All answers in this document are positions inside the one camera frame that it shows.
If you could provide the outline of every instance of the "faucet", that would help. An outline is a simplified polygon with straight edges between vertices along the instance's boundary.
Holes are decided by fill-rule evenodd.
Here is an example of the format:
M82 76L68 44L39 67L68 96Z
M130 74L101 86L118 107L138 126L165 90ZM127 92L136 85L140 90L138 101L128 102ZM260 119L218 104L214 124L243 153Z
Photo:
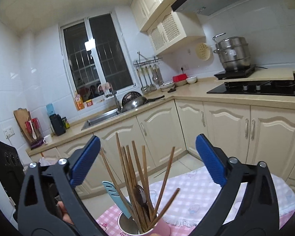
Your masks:
M118 101L117 97L116 97L116 91L114 91L114 89L112 88L112 85L110 84L110 89L112 90L112 93L106 95L106 98L111 97L113 95L113 99L115 100L117 109L118 109L118 113L121 113L121 105L120 102Z

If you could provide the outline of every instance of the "plastic bag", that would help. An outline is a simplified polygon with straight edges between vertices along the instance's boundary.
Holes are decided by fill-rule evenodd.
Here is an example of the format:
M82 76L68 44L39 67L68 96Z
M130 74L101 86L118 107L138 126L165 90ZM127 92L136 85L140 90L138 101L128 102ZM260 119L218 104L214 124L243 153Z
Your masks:
M57 159L53 159L53 158L45 158L45 157L41 157L39 159L39 163L41 164L42 167L44 166L50 166L50 165L54 165L57 163Z

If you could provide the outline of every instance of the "kitchen sink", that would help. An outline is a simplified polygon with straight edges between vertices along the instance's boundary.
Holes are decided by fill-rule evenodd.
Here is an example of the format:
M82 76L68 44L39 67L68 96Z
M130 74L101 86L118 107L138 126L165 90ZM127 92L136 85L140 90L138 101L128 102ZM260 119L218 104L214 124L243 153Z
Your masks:
M84 123L84 125L83 125L83 127L82 127L81 130L85 130L85 129L91 127L91 126L94 126L96 124L99 124L99 123L101 123L101 122L103 122L105 120L108 120L110 118L116 117L116 116L118 116L120 114L121 114L121 112L119 112L118 109L116 108L114 110L108 111L108 112L103 113L101 115L95 116L95 117L93 117L91 119L88 119Z

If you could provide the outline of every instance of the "cutting board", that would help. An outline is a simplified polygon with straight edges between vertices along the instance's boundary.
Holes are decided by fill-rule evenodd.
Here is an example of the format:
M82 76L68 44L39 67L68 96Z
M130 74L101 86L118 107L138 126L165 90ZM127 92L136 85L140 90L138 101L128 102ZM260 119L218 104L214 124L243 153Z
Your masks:
M21 133L26 139L26 141L29 143L29 145L33 144L35 140L33 139L33 136L31 136L26 128L25 128L25 122L29 121L29 112L27 109L18 109L13 111L14 117L16 118L16 121L18 122L18 126L21 129Z
M294 80L293 70L289 68L260 69L247 78L215 80L216 82L237 82L237 81L274 81Z

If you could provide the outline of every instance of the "white mug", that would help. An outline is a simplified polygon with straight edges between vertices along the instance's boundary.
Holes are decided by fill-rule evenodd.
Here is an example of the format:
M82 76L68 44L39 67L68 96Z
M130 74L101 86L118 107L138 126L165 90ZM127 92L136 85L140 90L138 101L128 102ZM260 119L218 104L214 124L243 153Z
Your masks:
M53 141L53 139L50 134L44 137L45 144L50 144L52 141Z

